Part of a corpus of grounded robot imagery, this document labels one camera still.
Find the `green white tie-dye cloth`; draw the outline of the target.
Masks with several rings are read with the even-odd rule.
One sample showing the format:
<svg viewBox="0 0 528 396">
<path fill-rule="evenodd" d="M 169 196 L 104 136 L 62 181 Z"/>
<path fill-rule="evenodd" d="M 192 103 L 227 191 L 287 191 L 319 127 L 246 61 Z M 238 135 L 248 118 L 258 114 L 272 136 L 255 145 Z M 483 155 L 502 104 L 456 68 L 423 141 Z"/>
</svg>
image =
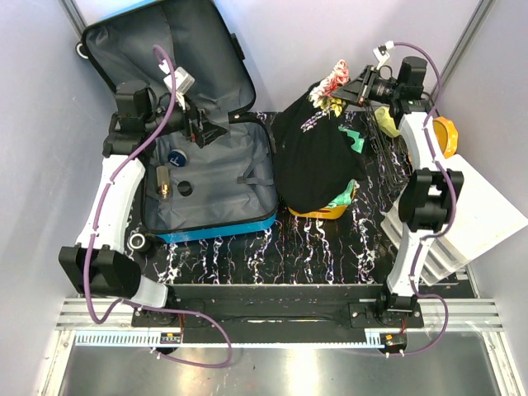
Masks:
<svg viewBox="0 0 528 396">
<path fill-rule="evenodd" d="M 365 167 L 362 157 L 365 139 L 361 137 L 358 131 L 350 130 L 344 126 L 339 126 L 338 129 L 346 136 L 347 140 L 351 143 L 351 151 L 354 154 L 358 155 L 360 165 L 362 167 Z M 336 209 L 338 206 L 349 206 L 352 203 L 357 185 L 357 177 L 352 178 L 348 182 L 346 189 L 339 195 L 337 195 L 332 201 L 330 201 L 327 204 L 326 209 Z"/>
</svg>

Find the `black round cap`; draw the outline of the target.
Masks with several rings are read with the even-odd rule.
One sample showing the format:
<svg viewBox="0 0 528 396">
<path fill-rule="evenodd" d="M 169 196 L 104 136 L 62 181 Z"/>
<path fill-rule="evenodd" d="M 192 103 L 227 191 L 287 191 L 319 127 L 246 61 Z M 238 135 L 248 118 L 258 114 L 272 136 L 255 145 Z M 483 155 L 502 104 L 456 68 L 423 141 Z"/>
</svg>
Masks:
<svg viewBox="0 0 528 396">
<path fill-rule="evenodd" d="M 194 187 L 189 181 L 180 181 L 177 184 L 177 191 L 183 197 L 188 197 L 194 192 Z"/>
</svg>

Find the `blue fish-print suitcase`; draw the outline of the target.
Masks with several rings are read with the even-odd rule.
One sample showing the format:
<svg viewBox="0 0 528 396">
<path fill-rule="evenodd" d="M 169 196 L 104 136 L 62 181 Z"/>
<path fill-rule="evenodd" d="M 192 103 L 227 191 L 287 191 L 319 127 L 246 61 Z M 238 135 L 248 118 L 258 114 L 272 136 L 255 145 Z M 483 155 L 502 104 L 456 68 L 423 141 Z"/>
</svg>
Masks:
<svg viewBox="0 0 528 396">
<path fill-rule="evenodd" d="M 82 33 L 116 110 L 79 247 L 122 251 L 128 215 L 168 243 L 270 228 L 271 141 L 234 35 L 211 1 L 156 1 Z"/>
</svg>

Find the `dark bottle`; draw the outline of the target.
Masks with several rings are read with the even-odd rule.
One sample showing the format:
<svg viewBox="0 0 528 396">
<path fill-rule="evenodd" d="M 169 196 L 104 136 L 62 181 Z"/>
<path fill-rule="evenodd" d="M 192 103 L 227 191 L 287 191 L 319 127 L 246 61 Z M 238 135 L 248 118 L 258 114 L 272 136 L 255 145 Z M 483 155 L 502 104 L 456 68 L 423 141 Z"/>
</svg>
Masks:
<svg viewBox="0 0 528 396">
<path fill-rule="evenodd" d="M 161 201 L 167 201 L 172 196 L 171 177 L 166 166 L 156 168 L 156 180 L 158 186 L 158 196 Z"/>
</svg>

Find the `black floral print garment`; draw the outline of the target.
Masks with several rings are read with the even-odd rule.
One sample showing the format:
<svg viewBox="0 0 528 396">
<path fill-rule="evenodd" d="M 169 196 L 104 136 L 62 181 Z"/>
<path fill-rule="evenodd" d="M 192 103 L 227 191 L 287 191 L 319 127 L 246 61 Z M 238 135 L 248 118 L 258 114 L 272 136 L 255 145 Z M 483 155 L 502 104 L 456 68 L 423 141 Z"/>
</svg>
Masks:
<svg viewBox="0 0 528 396">
<path fill-rule="evenodd" d="M 331 97 L 348 82 L 347 62 L 340 59 L 329 75 L 309 86 L 271 125 L 276 189 L 299 213 L 326 207 L 352 178 L 359 182 L 367 178 L 351 143 L 338 129 L 346 103 Z"/>
</svg>

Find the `orange plastic basket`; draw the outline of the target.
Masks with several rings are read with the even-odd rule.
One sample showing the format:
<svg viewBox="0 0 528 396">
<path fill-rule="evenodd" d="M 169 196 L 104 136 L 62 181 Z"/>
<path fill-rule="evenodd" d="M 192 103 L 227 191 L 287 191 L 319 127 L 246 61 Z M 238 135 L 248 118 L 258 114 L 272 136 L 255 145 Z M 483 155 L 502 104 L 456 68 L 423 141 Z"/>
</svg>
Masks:
<svg viewBox="0 0 528 396">
<path fill-rule="evenodd" d="M 329 219 L 335 220 L 343 216 L 347 209 L 348 205 L 337 205 L 335 207 L 324 207 L 320 210 L 310 211 L 307 213 L 299 213 L 290 207 L 288 211 L 293 215 L 306 219 Z"/>
</svg>

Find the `white drawer organizer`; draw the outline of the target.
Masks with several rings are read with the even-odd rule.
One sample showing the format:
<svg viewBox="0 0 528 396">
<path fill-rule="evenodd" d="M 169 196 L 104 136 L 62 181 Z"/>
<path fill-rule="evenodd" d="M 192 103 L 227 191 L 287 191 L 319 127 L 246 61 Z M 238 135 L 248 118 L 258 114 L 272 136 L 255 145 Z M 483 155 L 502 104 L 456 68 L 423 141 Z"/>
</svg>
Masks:
<svg viewBox="0 0 528 396">
<path fill-rule="evenodd" d="M 420 253 L 414 280 L 434 285 L 457 272 L 527 225 L 527 218 L 462 156 L 442 159 L 444 169 L 459 171 L 464 183 L 456 200 L 454 223 L 444 236 L 429 239 Z M 405 226 L 398 217 L 396 200 L 386 213 L 381 228 L 392 244 L 403 247 L 394 260 L 387 284 L 392 292 L 413 292 L 409 274 L 419 238 L 404 237 Z"/>
</svg>

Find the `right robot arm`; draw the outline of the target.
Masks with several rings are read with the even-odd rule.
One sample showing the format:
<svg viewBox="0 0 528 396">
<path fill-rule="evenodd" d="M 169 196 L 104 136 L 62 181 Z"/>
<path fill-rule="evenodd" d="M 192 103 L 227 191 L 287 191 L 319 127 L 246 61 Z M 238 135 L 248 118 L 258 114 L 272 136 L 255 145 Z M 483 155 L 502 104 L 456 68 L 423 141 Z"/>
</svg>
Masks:
<svg viewBox="0 0 528 396">
<path fill-rule="evenodd" d="M 374 308 L 377 322 L 389 328 L 417 307 L 427 254 L 433 240 L 454 223 L 464 175 L 446 166 L 432 126 L 432 108 L 422 98 L 427 61 L 404 58 L 396 78 L 382 78 L 380 70 L 379 65 L 365 66 L 333 95 L 356 107 L 373 101 L 388 106 L 412 159 L 412 175 L 398 198 L 401 243 Z"/>
</svg>

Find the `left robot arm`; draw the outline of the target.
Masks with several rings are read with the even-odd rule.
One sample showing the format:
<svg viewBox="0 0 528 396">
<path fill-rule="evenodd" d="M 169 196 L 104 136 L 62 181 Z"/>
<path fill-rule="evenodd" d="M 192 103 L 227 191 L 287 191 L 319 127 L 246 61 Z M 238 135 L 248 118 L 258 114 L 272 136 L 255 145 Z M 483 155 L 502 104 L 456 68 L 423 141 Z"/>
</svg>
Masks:
<svg viewBox="0 0 528 396">
<path fill-rule="evenodd" d="M 177 320 L 178 307 L 168 300 L 169 291 L 142 275 L 139 265 L 125 255 L 125 229 L 134 195 L 145 174 L 139 156 L 153 147 L 154 140 L 168 131 L 172 115 L 183 96 L 180 83 L 164 78 L 170 100 L 163 118 L 151 133 L 114 132 L 119 143 L 125 137 L 132 145 L 123 153 L 110 153 L 102 161 L 101 180 L 87 222 L 72 247 L 62 247 L 59 264 L 78 293 L 85 296 L 88 311 L 95 316 L 92 296 L 114 297 L 116 302 L 149 309 L 149 317 L 167 327 Z"/>
</svg>

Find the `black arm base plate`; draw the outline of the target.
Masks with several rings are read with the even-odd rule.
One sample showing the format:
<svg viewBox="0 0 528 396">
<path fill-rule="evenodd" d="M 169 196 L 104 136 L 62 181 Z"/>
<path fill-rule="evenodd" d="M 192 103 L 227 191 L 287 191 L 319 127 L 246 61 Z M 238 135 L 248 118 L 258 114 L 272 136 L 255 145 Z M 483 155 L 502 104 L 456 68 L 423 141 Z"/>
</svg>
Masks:
<svg viewBox="0 0 528 396">
<path fill-rule="evenodd" d="M 185 311 L 135 312 L 135 328 L 182 326 L 184 342 L 222 342 L 206 314 L 220 324 L 232 343 L 363 342 L 367 329 L 381 332 L 422 329 L 416 299 L 386 309 L 382 285 L 174 285 L 169 305 Z"/>
</svg>

